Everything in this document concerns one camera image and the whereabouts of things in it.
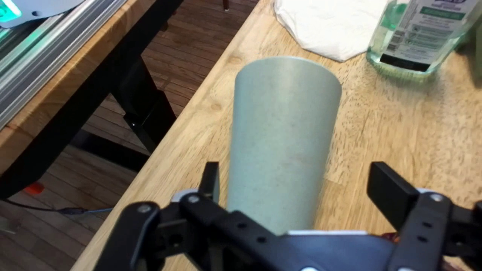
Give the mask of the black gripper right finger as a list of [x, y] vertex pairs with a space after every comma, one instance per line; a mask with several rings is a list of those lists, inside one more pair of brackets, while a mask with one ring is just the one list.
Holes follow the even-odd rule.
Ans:
[[400, 230], [420, 191], [387, 163], [373, 161], [369, 166], [366, 194], [384, 218]]

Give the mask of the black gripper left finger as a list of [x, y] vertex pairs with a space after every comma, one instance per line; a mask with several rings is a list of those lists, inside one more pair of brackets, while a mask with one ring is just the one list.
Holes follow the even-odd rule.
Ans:
[[208, 161], [202, 173], [199, 191], [205, 194], [208, 199], [211, 199], [212, 202], [218, 200], [218, 194], [220, 194], [218, 179], [220, 179], [218, 163]]

